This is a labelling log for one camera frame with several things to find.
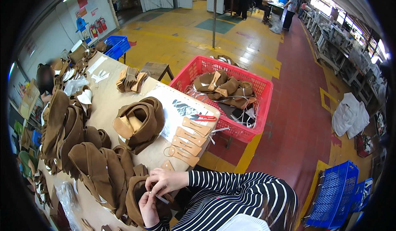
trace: floral shirt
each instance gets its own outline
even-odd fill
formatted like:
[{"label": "floral shirt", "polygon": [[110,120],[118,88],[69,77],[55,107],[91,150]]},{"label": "floral shirt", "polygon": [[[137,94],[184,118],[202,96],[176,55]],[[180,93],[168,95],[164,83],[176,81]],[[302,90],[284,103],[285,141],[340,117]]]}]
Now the floral shirt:
[{"label": "floral shirt", "polygon": [[288,11],[295,12],[297,7],[297,0],[289,0]]}]

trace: woman's right hand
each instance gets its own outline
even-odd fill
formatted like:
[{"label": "woman's right hand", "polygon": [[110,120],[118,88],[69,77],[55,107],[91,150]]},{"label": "woman's right hand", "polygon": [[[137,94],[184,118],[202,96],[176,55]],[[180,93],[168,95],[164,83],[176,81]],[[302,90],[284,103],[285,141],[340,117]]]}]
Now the woman's right hand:
[{"label": "woman's right hand", "polygon": [[171,191],[179,190],[189,184],[189,172],[173,172],[162,168],[150,171],[150,177],[146,179],[146,190],[150,190],[151,183],[156,182],[151,190],[150,197],[162,196]]}]

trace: blue plastic basket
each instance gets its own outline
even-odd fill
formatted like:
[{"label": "blue plastic basket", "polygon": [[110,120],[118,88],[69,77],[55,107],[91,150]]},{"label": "blue plastic basket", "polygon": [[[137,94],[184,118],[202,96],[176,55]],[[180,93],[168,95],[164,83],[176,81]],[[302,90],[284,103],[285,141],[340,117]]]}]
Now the blue plastic basket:
[{"label": "blue plastic basket", "polygon": [[352,204],[358,175],[358,167],[349,160],[326,169],[323,184],[306,225],[329,229],[341,227]]},{"label": "blue plastic basket", "polygon": [[107,45],[113,45],[105,55],[112,59],[118,60],[126,51],[131,48],[126,36],[109,36],[105,41]]},{"label": "blue plastic basket", "polygon": [[[366,179],[362,183],[359,183],[356,185],[355,195],[353,197],[352,205],[350,207],[351,212],[361,211],[364,208],[364,206],[366,206],[366,204],[368,203],[372,184],[367,186],[366,188],[364,188],[364,185],[369,180],[373,180],[373,178]],[[365,199],[363,199],[364,190],[366,190],[368,192],[368,195]]]}]

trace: tiled floor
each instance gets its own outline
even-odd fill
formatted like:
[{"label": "tiled floor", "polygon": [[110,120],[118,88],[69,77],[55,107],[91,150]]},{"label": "tiled floor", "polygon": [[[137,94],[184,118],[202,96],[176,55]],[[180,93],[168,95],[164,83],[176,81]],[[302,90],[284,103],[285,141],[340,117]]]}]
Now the tiled floor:
[{"label": "tiled floor", "polygon": [[[234,139],[229,149],[225,148],[229,137],[217,133],[216,144],[208,146],[199,165],[280,177],[295,189],[301,207],[319,164],[334,166],[351,160],[360,169],[359,182],[369,177],[371,157],[357,156],[353,139],[334,137],[331,128],[332,112],[350,90],[316,62],[312,41],[297,17],[289,32],[275,34],[260,22],[262,12],[246,21],[219,15],[213,49],[213,14],[206,11],[206,1],[195,1],[192,10],[158,9],[143,15],[116,33],[137,42],[127,52],[128,65],[169,63],[177,75],[195,55],[227,55],[274,84],[264,132],[249,144]],[[167,75],[162,82],[170,82]]]}]

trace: red painted floor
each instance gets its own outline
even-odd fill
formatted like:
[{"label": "red painted floor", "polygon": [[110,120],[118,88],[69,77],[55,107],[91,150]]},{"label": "red painted floor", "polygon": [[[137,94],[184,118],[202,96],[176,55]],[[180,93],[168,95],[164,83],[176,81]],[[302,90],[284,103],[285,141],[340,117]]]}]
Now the red painted floor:
[{"label": "red painted floor", "polygon": [[[308,195],[318,160],[329,162],[331,114],[320,101],[319,88],[328,91],[323,69],[314,61],[300,20],[295,16],[285,32],[277,60],[282,63],[264,133],[247,172],[265,172],[284,179],[294,188],[300,207]],[[246,144],[214,136],[209,151],[237,165]]]}]

